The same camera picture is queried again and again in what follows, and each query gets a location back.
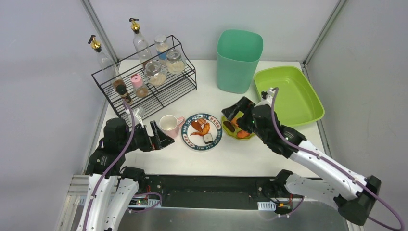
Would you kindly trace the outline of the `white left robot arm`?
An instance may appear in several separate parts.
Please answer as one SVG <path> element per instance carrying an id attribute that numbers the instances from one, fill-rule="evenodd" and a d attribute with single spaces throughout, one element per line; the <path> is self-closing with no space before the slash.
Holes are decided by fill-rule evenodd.
<path id="1" fill-rule="evenodd" d="M 77 230 L 116 231 L 133 197 L 146 189 L 145 171 L 123 167 L 125 155 L 136 150 L 161 150 L 175 142 L 155 121 L 150 125 L 151 136 L 141 124 L 130 128 L 121 118 L 106 122 L 103 137 L 88 160 L 87 197 Z"/>

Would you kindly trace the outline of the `black wire rack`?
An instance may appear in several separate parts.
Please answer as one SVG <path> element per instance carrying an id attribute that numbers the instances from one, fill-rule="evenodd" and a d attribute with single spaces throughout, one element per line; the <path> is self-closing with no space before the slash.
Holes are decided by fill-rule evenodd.
<path id="1" fill-rule="evenodd" d="M 182 59 L 186 60 L 184 70 L 179 74 L 168 73 L 166 80 L 160 86 L 154 86 L 148 82 L 149 78 L 145 76 L 143 65 L 136 60 L 137 52 L 118 60 L 115 64 L 118 66 L 118 75 L 123 79 L 128 94 L 132 97 L 132 109 L 142 107 L 144 109 L 143 118 L 148 118 L 166 106 L 180 99 L 182 96 L 197 89 L 196 70 L 192 62 L 186 57 L 180 40 L 174 35 L 166 37 L 170 42 L 170 49 L 176 49 L 181 52 Z M 144 98 L 138 98 L 132 87 L 131 76 L 138 74 L 147 85 L 149 93 Z M 129 121 L 123 101 L 120 95 L 114 90 L 111 81 L 114 77 L 107 78 L 100 69 L 91 74 L 99 90 L 103 93 L 110 107 L 117 117 Z"/>

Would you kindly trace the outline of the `glass bottle brown contents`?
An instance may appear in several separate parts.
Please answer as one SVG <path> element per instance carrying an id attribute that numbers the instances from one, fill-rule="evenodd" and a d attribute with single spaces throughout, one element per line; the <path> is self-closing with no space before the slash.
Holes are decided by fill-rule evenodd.
<path id="1" fill-rule="evenodd" d="M 97 61 L 102 69 L 104 81 L 110 81 L 113 89 L 117 91 L 117 87 L 120 85 L 125 86 L 125 83 L 119 74 L 118 68 L 113 59 L 102 51 L 102 45 L 96 40 L 95 35 L 91 35 L 88 44 L 97 54 Z"/>

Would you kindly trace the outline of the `green dotted small plate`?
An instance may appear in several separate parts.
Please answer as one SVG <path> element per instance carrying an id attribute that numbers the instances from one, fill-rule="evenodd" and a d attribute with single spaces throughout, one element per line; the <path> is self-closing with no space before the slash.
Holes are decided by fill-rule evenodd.
<path id="1" fill-rule="evenodd" d="M 239 113 L 235 116 L 235 118 L 241 118 L 242 116 L 243 116 L 243 113 L 242 113 L 242 112 L 239 112 Z M 242 130 L 242 129 L 240 129 L 240 128 L 238 127 L 238 128 L 235 129 L 235 132 L 232 133 L 232 132 L 230 132 L 226 127 L 224 127 L 224 125 L 223 125 L 223 122 L 224 122 L 224 121 L 228 121 L 228 120 L 227 120 L 224 116 L 222 116 L 221 120 L 222 120 L 222 127 L 223 127 L 223 129 L 227 132 L 227 134 L 228 134 L 229 136 L 231 136 L 231 137 L 233 137 L 233 138 L 239 140 L 239 139 L 236 137 L 236 134 L 237 134 L 238 131 L 240 131 L 240 130 Z M 254 133 L 251 133 L 251 136 L 250 136 L 250 137 L 247 137 L 246 139 L 242 139 L 242 140 L 248 140 L 248 139 L 252 138 L 254 135 L 255 135 Z"/>

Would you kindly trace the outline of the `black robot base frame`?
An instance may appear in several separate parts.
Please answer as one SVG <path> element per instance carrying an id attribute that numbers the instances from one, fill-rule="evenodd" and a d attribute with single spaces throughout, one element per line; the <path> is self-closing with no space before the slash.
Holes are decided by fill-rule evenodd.
<path id="1" fill-rule="evenodd" d="M 147 175 L 129 203 L 133 212 L 149 207 L 293 211 L 296 196 L 273 177 Z"/>

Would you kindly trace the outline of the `teal plastic bin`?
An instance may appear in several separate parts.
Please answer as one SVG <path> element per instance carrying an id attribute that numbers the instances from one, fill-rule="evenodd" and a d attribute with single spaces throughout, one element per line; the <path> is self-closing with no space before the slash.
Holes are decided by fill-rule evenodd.
<path id="1" fill-rule="evenodd" d="M 263 38 L 254 32 L 228 29 L 217 43 L 217 86 L 243 94 L 248 91 L 263 52 Z"/>

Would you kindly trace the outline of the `teal rimmed white plate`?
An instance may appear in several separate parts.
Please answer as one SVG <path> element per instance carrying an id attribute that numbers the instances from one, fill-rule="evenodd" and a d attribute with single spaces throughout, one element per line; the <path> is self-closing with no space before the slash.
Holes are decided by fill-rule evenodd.
<path id="1" fill-rule="evenodd" d="M 213 136 L 213 142 L 211 144 L 205 144 L 203 136 L 191 135 L 193 132 L 197 131 L 191 126 L 191 123 L 200 118 L 205 119 L 210 125 L 210 130 L 208 133 L 212 134 Z M 215 148 L 218 144 L 220 144 L 223 135 L 221 122 L 213 115 L 207 113 L 198 113 L 188 117 L 182 125 L 180 132 L 183 142 L 189 148 L 199 152 L 205 152 Z"/>

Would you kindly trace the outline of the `black lid spice jar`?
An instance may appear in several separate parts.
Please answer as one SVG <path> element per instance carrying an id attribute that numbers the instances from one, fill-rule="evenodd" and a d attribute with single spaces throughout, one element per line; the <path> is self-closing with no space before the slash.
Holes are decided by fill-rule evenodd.
<path id="1" fill-rule="evenodd" d="M 126 101 L 128 104 L 132 104 L 133 100 L 129 95 L 125 85 L 118 85 L 115 90 L 124 101 Z"/>

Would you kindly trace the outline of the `glass bottle gold spout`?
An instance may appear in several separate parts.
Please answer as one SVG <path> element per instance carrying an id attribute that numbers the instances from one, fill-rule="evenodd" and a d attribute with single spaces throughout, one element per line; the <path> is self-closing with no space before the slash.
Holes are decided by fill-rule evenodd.
<path id="1" fill-rule="evenodd" d="M 131 23 L 130 28 L 134 33 L 133 44 L 139 57 L 139 61 L 142 64 L 142 67 L 145 69 L 146 64 L 152 59 L 153 56 L 150 50 L 149 43 L 141 33 L 140 25 L 139 23 L 137 23 L 137 21 L 139 21 L 139 19 L 137 18 L 129 19 L 129 22 Z"/>

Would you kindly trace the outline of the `pink lid spice jar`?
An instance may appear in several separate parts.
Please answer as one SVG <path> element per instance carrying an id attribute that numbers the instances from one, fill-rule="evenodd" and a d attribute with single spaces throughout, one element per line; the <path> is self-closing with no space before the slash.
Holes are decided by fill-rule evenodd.
<path id="1" fill-rule="evenodd" d="M 130 80 L 131 80 L 132 87 L 134 89 L 134 93 L 138 98 L 144 98 L 148 96 L 149 89 L 139 74 L 133 75 L 130 78 Z"/>

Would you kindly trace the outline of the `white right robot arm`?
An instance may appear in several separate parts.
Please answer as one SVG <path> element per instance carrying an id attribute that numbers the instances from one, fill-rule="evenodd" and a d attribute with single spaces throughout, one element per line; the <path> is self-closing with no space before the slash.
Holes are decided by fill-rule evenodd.
<path id="1" fill-rule="evenodd" d="M 281 170 L 273 184 L 286 193 L 315 199 L 334 209 L 347 221 L 363 226 L 379 200 L 381 180 L 374 175 L 363 176 L 320 151 L 305 135 L 283 125 L 268 96 L 259 103 L 242 97 L 234 105 L 222 109 L 226 119 L 239 112 L 238 128 L 255 134 L 272 152 L 308 168 L 322 180 L 310 180 L 289 170 Z"/>

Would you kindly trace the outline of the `silver lid blue shaker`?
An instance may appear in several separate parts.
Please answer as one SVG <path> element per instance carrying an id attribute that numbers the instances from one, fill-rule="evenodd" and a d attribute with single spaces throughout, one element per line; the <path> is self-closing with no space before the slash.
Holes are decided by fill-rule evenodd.
<path id="1" fill-rule="evenodd" d="M 166 52 L 169 49 L 167 37 L 165 35 L 157 35 L 154 37 L 155 48 L 160 61 L 166 60 Z"/>

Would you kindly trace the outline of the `glass jar chrome rim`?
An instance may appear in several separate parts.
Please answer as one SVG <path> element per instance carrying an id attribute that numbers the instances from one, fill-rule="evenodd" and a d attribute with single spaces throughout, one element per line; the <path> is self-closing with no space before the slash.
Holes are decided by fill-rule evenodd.
<path id="1" fill-rule="evenodd" d="M 148 83 L 153 86 L 160 86 L 164 84 L 167 77 L 166 69 L 162 68 L 159 61 L 151 60 L 145 64 L 145 76 L 148 79 Z"/>
<path id="2" fill-rule="evenodd" d="M 166 54 L 167 70 L 171 74 L 181 74 L 185 69 L 185 61 L 181 52 L 177 49 L 170 49 Z"/>

